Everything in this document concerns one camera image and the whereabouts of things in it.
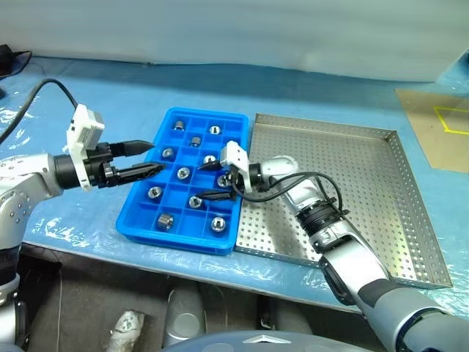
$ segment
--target plastic sheet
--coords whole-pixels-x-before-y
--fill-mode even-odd
[[[31,88],[44,77],[62,81],[79,102],[103,115],[102,141],[151,140],[167,109],[187,106],[345,122],[398,130],[443,250],[454,287],[424,291],[454,314],[469,318],[468,176],[431,169],[400,108],[394,88],[466,95],[462,63],[436,84],[397,84],[239,65],[160,66],[33,58],[18,76],[0,81],[0,128],[10,123]],[[45,87],[14,134],[0,146],[3,157],[63,153],[73,110],[62,92]],[[136,164],[144,156],[116,160]],[[197,254],[131,242],[115,230],[130,185],[64,192],[39,204],[25,241],[149,271],[254,290],[294,301],[346,309],[315,268],[231,253]]]

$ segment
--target blue plastic tray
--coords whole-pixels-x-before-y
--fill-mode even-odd
[[[184,122],[185,130],[173,129],[178,120]],[[210,134],[212,125],[219,126],[221,133]],[[190,146],[193,136],[201,137],[200,147]],[[117,218],[117,230],[141,243],[211,254],[230,253],[236,241],[241,200],[204,201],[199,209],[192,209],[188,204],[189,198],[201,191],[223,190],[216,182],[223,172],[203,172],[197,167],[203,164],[206,155],[219,158],[221,148],[228,141],[236,141],[246,149],[247,116],[184,108],[169,109],[153,141],[155,147],[145,159],[146,162],[165,164],[166,168],[158,175],[133,185]],[[168,147],[175,151],[170,161],[161,156]],[[191,174],[188,179],[181,181],[176,173],[184,166],[191,170]],[[153,186],[163,189],[161,197],[148,197],[148,190]],[[162,213],[169,213],[174,218],[174,225],[167,231],[157,227],[158,217]],[[223,232],[211,229],[210,224],[215,216],[225,219],[226,229]]]

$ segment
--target gray floor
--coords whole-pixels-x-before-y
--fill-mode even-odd
[[[173,278],[70,254],[25,246],[24,252],[56,261],[62,267],[62,313],[59,351],[104,351],[118,317],[128,309],[146,313],[135,352],[159,351],[166,301]],[[257,295],[201,284],[208,332],[256,327]],[[60,284],[51,288],[32,323],[30,352],[55,351]],[[315,334],[384,351],[360,316],[302,305]]]

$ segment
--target cardboard sheet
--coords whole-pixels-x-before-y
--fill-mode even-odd
[[[469,99],[396,89],[433,168],[469,172]]]

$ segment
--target stainless steel tray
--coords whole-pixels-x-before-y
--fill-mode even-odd
[[[398,282],[452,286],[396,131],[258,114],[251,162],[281,154],[296,158],[301,171],[324,172],[339,184],[347,218]],[[243,202],[236,250],[306,265],[320,258],[280,198]]]

